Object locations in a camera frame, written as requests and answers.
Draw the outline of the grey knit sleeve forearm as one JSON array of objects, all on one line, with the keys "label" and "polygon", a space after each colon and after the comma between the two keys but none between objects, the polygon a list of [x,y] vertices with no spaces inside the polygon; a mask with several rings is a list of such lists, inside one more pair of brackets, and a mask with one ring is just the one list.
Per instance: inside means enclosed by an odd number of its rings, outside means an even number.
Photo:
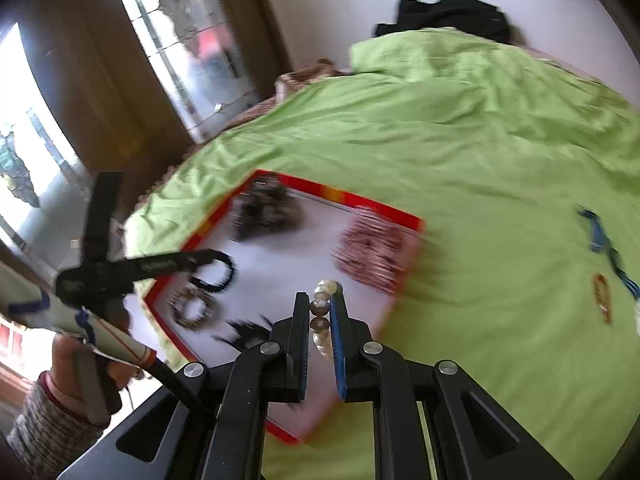
[{"label": "grey knit sleeve forearm", "polygon": [[56,479],[103,436],[104,427],[66,408],[42,372],[26,396],[21,414],[6,437],[9,448],[31,479]]}]

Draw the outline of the left hand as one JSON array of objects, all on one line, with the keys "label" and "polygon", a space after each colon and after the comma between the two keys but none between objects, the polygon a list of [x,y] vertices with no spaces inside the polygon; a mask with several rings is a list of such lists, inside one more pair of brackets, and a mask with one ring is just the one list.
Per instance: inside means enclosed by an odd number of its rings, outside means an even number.
[{"label": "left hand", "polygon": [[78,420],[105,429],[122,408],[119,393],[140,370],[126,363],[103,360],[104,374],[96,368],[96,355],[79,339],[57,334],[52,344],[52,365],[46,385],[54,403]]}]

